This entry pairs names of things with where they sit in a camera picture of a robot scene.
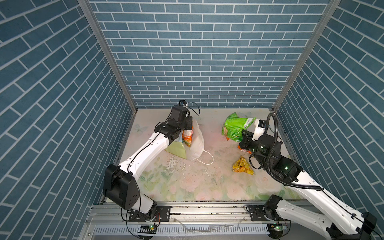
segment blue brick wall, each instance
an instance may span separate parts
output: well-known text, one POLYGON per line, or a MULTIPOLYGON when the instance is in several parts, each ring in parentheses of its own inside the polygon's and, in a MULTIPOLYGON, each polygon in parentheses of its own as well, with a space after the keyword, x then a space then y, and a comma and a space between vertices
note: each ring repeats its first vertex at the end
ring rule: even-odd
POLYGON ((73 239, 132 114, 76 0, 0 1, 0 239, 73 239))
POLYGON ((328 0, 91 0, 139 108, 270 108, 328 0))
POLYGON ((301 164, 384 231, 384 1, 342 0, 278 110, 301 164))

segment robotic arm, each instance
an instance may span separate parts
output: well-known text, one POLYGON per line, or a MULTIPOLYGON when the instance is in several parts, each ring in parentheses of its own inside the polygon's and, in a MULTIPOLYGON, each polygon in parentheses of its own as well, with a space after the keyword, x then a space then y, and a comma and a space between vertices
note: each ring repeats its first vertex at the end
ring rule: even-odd
MULTIPOLYGON (((251 151, 249 161, 254 157, 260 168, 272 178, 299 193, 323 213, 308 211, 272 195, 263 207, 267 219, 292 220, 326 239, 371 239, 370 234, 376 225, 376 218, 372 214, 361 213, 347 206, 312 179, 300 165, 281 155, 282 142, 277 141, 278 122, 274 113, 268 115, 267 121, 259 120, 257 128, 265 129, 264 133, 256 136, 243 130, 243 140, 239 144, 242 149, 251 151), (270 117, 275 122, 275 136, 267 134, 270 117)), ((125 210, 139 210, 147 219, 153 219, 157 204, 140 193, 136 181, 157 154, 177 139, 184 129, 192 129, 192 117, 189 116, 186 102, 180 101, 179 105, 172 108, 166 122, 155 127, 154 133, 142 147, 118 166, 108 166, 104 176, 104 195, 125 210)))

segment yellow crumpled wrapper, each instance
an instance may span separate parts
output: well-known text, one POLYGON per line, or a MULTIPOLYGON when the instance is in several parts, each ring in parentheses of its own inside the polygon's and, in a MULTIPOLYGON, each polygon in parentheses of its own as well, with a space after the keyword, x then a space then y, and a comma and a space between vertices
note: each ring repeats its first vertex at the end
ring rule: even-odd
POLYGON ((232 168, 234 172, 246 172, 248 174, 255 175, 254 171, 251 169, 247 160, 243 156, 240 156, 240 159, 233 164, 232 168))

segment floral tablecloth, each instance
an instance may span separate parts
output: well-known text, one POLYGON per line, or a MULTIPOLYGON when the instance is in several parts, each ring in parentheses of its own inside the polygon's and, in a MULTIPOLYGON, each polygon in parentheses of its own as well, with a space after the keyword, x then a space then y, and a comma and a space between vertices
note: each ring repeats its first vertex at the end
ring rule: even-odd
MULTIPOLYGON (((301 199, 264 170, 254 169, 254 176, 232 171, 233 163, 240 156, 249 157, 248 153, 237 149, 238 142, 227 141, 221 135, 224 120, 235 110, 240 116, 258 119, 265 119, 269 113, 267 109, 202 109, 200 116, 193 117, 203 133, 204 149, 214 157, 213 164, 204 165, 197 160, 189 161, 162 151, 141 175, 138 181, 141 192, 156 201, 266 200, 271 194, 285 199, 301 199)), ((153 109, 138 111, 122 160, 133 154, 153 133, 153 126, 169 114, 169 109, 156 111, 159 113, 155 115, 153 109)), ((289 157, 285 147, 282 154, 289 157)), ((205 152, 199 159, 206 163, 212 161, 212 157, 205 152)))

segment green snack bag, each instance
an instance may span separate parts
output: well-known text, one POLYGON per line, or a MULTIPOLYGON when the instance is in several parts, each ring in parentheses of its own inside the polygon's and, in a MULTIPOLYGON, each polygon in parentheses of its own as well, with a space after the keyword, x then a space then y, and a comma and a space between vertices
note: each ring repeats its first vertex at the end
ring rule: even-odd
POLYGON ((221 134, 224 135, 227 140, 232 139, 236 142, 241 142, 243 140, 241 131, 251 126, 255 120, 256 118, 239 118, 237 113, 232 113, 225 120, 221 134))

